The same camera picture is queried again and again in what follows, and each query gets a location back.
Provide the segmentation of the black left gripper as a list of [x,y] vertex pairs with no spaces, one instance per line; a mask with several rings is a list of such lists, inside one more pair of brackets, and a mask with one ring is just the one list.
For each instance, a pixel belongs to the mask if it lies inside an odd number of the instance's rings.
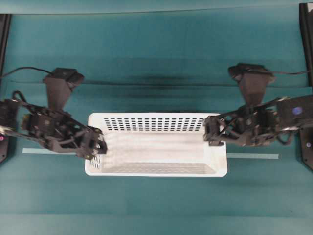
[[22,129],[39,144],[57,153],[75,153],[81,158],[94,158],[107,153],[102,131],[81,124],[69,113],[32,106],[22,119]]

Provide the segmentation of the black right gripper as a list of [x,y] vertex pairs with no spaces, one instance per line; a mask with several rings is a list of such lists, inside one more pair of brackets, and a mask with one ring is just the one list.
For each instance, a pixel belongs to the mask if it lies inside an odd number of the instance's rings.
[[209,146],[226,143],[266,146],[278,136],[278,113],[273,109],[243,106],[236,111],[203,120],[203,140]]

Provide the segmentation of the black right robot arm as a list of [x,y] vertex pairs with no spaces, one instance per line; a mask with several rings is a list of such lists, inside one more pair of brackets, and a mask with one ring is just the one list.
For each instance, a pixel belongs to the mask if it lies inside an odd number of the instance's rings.
[[237,110],[203,120],[203,140],[209,146],[225,143],[238,146],[266,146],[274,141],[291,143],[301,129],[313,125],[312,95],[277,98],[258,105],[244,105]]

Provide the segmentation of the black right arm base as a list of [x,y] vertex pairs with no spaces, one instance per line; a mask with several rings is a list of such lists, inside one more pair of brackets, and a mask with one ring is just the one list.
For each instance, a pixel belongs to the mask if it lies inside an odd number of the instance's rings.
[[311,171],[313,170],[313,128],[305,127],[299,130],[300,162]]

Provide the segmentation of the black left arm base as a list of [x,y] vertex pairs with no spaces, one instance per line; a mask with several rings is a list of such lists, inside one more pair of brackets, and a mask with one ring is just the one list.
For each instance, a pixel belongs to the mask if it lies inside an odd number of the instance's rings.
[[9,137],[0,135],[0,164],[2,164],[8,155]]

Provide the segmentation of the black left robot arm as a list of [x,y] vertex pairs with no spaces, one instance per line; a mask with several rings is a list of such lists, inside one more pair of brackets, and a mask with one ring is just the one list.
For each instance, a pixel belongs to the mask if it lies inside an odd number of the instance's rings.
[[52,152],[75,153],[86,160],[108,150],[100,129],[83,125],[62,110],[30,104],[20,91],[0,103],[0,133],[37,142]]

